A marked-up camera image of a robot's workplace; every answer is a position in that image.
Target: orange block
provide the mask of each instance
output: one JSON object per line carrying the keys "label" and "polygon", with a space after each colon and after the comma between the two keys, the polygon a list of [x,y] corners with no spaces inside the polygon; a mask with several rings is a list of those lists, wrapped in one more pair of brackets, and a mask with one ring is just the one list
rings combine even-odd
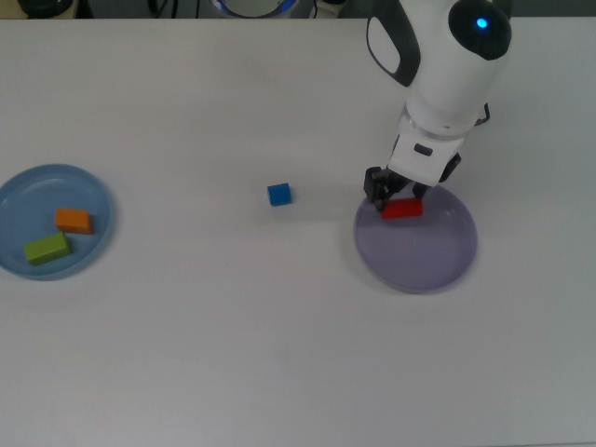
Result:
{"label": "orange block", "polygon": [[85,210],[56,209],[56,226],[64,233],[93,234],[91,216]]}

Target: purple plate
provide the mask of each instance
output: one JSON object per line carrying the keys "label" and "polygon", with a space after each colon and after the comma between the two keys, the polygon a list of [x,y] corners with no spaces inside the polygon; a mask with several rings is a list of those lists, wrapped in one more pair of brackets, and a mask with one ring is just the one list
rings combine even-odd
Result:
{"label": "purple plate", "polygon": [[421,217],[383,220],[364,199],[354,240],[374,274],[395,289],[414,293],[438,291],[460,278],[478,248],[472,215],[440,186],[428,190]]}

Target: blue plate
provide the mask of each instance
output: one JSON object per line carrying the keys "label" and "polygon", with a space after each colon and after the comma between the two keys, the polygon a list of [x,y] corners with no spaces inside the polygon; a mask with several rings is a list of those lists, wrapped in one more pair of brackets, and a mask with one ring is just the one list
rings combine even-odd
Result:
{"label": "blue plate", "polygon": [[[87,210],[94,234],[66,236],[73,254],[42,265],[25,258],[27,242],[58,233],[56,208]],[[85,267],[107,242],[114,220],[112,200],[103,184],[69,165],[28,169],[0,188],[0,267],[29,279],[64,278]]]}

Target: green block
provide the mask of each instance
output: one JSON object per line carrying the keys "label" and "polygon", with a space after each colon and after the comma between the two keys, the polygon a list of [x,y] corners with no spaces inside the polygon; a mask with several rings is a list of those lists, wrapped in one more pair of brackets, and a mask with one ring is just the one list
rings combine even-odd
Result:
{"label": "green block", "polygon": [[33,265],[49,263],[72,252],[63,232],[25,244],[25,257]]}

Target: blue light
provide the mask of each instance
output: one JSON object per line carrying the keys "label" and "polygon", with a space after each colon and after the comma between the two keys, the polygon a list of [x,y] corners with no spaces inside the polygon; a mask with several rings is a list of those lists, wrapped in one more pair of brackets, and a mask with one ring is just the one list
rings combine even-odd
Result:
{"label": "blue light", "polygon": [[479,28],[484,29],[488,26],[488,20],[483,17],[480,17],[478,20],[476,20],[476,24]]}

